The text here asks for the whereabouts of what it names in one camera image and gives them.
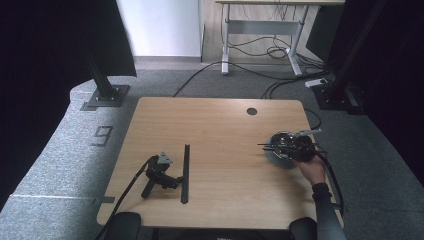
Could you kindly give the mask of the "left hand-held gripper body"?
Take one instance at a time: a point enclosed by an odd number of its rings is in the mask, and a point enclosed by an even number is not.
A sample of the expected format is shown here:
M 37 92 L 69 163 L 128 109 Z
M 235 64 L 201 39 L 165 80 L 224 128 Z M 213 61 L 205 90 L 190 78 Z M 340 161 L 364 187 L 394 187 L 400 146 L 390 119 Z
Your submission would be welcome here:
M 155 155 L 148 163 L 148 168 L 156 169 L 156 178 L 149 179 L 148 182 L 141 193 L 141 197 L 146 199 L 149 197 L 153 187 L 158 184 L 162 188 L 167 189 L 173 186 L 173 178 L 166 174 L 166 170 L 170 167 L 173 161 L 167 156 L 165 152 L 162 152 L 160 155 Z

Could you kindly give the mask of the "white power strip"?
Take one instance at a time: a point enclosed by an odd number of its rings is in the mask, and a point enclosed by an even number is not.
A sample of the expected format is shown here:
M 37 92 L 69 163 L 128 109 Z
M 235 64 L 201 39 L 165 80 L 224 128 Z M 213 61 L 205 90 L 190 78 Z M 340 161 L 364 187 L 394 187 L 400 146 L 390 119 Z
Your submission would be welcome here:
M 325 78 L 320 78 L 320 79 L 306 81 L 305 87 L 310 88 L 310 87 L 313 87 L 313 86 L 318 86 L 318 85 L 327 84 L 327 83 L 328 83 L 328 81 Z

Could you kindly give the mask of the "pile of small metal parts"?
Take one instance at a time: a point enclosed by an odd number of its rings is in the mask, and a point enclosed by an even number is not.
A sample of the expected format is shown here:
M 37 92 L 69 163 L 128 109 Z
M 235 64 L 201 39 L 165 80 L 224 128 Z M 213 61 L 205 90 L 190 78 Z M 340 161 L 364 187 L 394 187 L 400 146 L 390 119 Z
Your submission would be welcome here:
M 272 144 L 278 144 L 278 143 L 290 143 L 293 144 L 293 139 L 291 136 L 287 133 L 277 133 L 271 137 L 270 143 Z M 274 152 L 279 158 L 290 158 L 292 152 L 289 153 L 280 153 L 280 152 Z

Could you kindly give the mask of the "person's right hand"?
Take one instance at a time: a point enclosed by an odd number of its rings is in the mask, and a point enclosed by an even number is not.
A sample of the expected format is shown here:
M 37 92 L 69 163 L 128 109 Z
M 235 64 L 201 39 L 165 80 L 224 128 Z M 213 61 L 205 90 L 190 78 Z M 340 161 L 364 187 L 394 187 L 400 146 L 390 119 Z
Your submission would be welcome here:
M 313 157 L 307 162 L 295 160 L 294 164 L 300 169 L 302 175 L 311 185 L 324 183 L 326 181 L 325 165 L 318 156 Z

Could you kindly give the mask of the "white standing desk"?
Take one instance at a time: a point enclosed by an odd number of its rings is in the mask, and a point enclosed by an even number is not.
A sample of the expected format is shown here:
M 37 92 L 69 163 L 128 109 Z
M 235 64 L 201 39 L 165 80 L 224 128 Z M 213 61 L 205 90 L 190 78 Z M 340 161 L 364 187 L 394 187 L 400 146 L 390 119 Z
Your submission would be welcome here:
M 245 35 L 284 35 L 291 36 L 293 42 L 285 51 L 291 68 L 296 76 L 301 76 L 302 71 L 298 64 L 296 49 L 303 31 L 310 6 L 343 6 L 345 0 L 215 0 L 224 8 L 224 34 L 221 59 L 221 73 L 229 73 L 229 36 L 234 34 Z M 297 21 L 271 21 L 271 20 L 234 20 L 230 18 L 232 5 L 263 5 L 302 6 L 303 12 Z

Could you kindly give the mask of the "white panel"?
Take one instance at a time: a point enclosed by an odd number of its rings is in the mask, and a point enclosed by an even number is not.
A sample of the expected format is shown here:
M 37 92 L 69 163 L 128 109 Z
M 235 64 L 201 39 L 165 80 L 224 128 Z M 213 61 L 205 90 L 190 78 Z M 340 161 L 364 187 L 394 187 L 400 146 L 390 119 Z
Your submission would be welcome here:
M 201 56 L 201 0 L 116 1 L 134 56 Z

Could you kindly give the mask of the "black curtain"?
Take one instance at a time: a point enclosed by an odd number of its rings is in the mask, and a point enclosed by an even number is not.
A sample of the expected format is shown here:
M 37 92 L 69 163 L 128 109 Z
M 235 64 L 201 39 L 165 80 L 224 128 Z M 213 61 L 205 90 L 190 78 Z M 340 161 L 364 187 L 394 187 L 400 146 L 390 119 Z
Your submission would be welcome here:
M 424 0 L 387 0 L 349 75 L 367 115 L 424 186 Z
M 117 0 L 0 0 L 0 211 L 41 154 L 75 86 L 132 76 Z

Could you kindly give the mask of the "black metal stand dark base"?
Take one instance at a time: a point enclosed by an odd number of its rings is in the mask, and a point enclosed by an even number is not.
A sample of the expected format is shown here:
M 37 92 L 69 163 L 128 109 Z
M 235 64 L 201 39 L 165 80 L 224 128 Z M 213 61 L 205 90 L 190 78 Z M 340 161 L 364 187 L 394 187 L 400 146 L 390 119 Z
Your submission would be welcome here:
M 322 110 L 346 110 L 353 114 L 361 113 L 351 87 L 349 75 L 354 64 L 359 61 L 365 41 L 377 21 L 387 0 L 345 0 L 343 6 L 323 7 L 323 13 L 313 26 L 313 33 L 321 31 L 320 41 L 324 45 L 324 34 L 332 36 L 332 42 L 325 61 L 335 80 L 332 83 L 312 88 Z

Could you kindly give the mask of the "black aluminium profile rail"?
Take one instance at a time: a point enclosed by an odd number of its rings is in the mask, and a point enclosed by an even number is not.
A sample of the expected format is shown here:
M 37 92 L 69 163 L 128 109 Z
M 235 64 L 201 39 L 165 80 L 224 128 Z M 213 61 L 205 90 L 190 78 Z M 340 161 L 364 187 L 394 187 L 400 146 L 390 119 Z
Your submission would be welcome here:
M 181 203 L 187 204 L 189 201 L 189 164 L 190 164 L 190 145 L 186 144 L 184 148 L 183 162 L 183 183 L 181 191 Z

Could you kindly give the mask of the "round metal bowl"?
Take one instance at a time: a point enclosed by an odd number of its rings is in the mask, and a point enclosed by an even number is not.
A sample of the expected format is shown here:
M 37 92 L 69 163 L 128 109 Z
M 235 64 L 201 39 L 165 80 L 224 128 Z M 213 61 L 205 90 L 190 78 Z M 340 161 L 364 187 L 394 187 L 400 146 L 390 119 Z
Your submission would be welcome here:
M 273 151 L 264 151 L 267 159 L 273 163 L 274 165 L 281 167 L 281 168 L 294 168 L 295 165 L 293 163 L 293 159 L 290 158 L 279 158 Z

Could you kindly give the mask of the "black metal stand square base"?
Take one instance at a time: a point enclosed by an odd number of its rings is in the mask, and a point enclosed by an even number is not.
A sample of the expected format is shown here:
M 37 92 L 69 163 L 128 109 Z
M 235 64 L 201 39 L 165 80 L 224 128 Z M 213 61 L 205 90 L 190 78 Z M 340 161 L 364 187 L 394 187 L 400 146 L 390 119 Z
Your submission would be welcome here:
M 81 111 L 96 111 L 99 107 L 119 108 L 130 86 L 111 84 L 92 58 L 87 60 L 87 67 L 96 84 L 96 90 L 91 95 L 90 100 L 83 103 Z

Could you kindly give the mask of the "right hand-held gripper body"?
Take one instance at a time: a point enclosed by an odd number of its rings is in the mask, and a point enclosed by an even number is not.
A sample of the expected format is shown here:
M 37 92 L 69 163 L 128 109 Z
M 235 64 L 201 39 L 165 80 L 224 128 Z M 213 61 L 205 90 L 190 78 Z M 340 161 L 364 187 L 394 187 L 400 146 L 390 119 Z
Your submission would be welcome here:
M 291 142 L 291 159 L 299 162 L 311 161 L 316 155 L 315 145 L 311 139 L 311 135 L 321 133 L 317 130 L 301 130 L 290 135 Z

